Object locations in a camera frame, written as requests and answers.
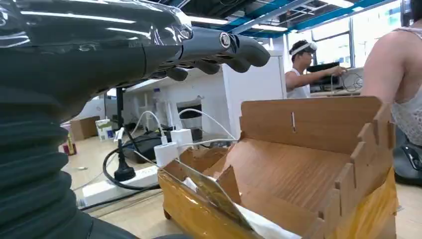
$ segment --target laboratory room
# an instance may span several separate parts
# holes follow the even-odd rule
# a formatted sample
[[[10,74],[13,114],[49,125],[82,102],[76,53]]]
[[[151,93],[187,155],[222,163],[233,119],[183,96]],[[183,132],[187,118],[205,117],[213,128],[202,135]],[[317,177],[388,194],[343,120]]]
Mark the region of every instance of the laboratory room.
[[[1,239],[422,239],[422,0],[0,0]]]

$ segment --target cardboard flap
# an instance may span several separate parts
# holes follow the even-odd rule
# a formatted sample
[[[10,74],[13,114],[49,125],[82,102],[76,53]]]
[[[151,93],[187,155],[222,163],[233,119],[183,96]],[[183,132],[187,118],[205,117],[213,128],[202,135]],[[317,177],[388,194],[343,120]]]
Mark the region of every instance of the cardboard flap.
[[[186,172],[188,177],[196,184],[197,190],[207,199],[210,203],[215,205],[221,212],[227,214],[235,222],[239,223],[242,227],[253,230],[249,222],[240,213],[239,209],[233,204],[230,197],[220,187],[218,183],[211,180],[209,177],[201,174],[193,168],[178,162],[180,167]]]
[[[210,148],[195,151],[188,148],[180,155],[180,161],[202,173],[224,157],[227,151],[227,148]]]
[[[233,202],[241,204],[239,187],[237,186],[236,176],[231,165],[217,178],[217,183]]]

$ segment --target plastic wrap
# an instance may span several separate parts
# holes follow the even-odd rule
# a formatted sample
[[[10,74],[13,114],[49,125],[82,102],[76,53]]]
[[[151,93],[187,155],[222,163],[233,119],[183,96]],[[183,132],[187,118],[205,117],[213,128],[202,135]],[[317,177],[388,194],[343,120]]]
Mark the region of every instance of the plastic wrap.
[[[208,202],[199,200],[191,189],[165,172],[159,171],[158,181],[164,193],[164,209],[193,238],[261,238],[229,219]]]
[[[385,224],[395,215],[398,205],[394,171],[391,169],[385,183],[364,198],[327,239],[377,238]]]
[[[0,48],[81,44],[89,51],[128,40],[129,47],[174,46],[192,36],[180,9],[145,0],[0,0]]]
[[[260,238],[207,202],[200,201],[192,190],[165,172],[161,171],[158,178],[164,192],[164,209],[194,238]],[[391,170],[386,182],[367,196],[350,216],[340,221],[327,239],[375,239],[394,216],[397,206],[394,172]]]

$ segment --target white wall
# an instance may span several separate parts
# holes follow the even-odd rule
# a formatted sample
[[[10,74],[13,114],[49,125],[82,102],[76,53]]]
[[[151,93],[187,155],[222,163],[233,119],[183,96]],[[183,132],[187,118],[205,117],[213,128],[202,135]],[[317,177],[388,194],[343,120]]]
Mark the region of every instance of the white wall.
[[[199,75],[199,77],[196,75],[189,76],[185,81],[160,88],[162,96],[161,101],[170,104],[173,126],[181,126],[176,103],[191,101],[196,99],[197,96],[201,96],[203,98],[202,110],[215,118],[220,124],[230,131],[222,72],[215,75],[206,75],[205,73],[200,73]],[[128,117],[135,115],[136,117],[139,117],[140,113],[142,113],[140,112],[139,107],[145,106],[145,94],[147,95],[148,105],[153,107],[152,90],[139,93],[128,93],[124,100],[125,111],[123,115]],[[207,117],[202,118],[202,124],[205,132],[226,135],[220,126]]]
[[[116,100],[110,100],[107,99],[106,101],[106,107],[107,107],[107,117],[111,119],[112,115],[117,114],[117,104]],[[73,120],[81,120],[89,117],[95,117],[99,116],[101,120],[103,120],[104,117],[104,99],[92,99],[88,101],[82,111],[73,118]]]
[[[235,72],[227,65],[223,65],[223,72],[230,127],[235,137],[240,137],[239,117],[242,115],[242,102],[286,98],[281,56],[272,56],[263,67],[251,66],[247,73]]]
[[[228,131],[230,122],[228,118],[227,100],[224,89],[222,73],[204,75],[197,79],[179,82],[170,87],[160,89],[166,102],[171,105],[171,114],[174,123],[179,125],[180,119],[176,103],[191,101],[201,96],[202,111],[207,113],[222,124]],[[203,130],[208,133],[226,134],[224,130],[207,117],[202,118]]]

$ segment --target woman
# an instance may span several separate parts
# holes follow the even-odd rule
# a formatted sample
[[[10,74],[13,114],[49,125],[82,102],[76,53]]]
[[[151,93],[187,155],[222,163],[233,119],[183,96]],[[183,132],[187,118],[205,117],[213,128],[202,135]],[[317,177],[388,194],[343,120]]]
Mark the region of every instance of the woman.
[[[422,0],[411,1],[415,23],[383,36],[364,68],[362,94],[392,105],[394,122],[422,146]]]

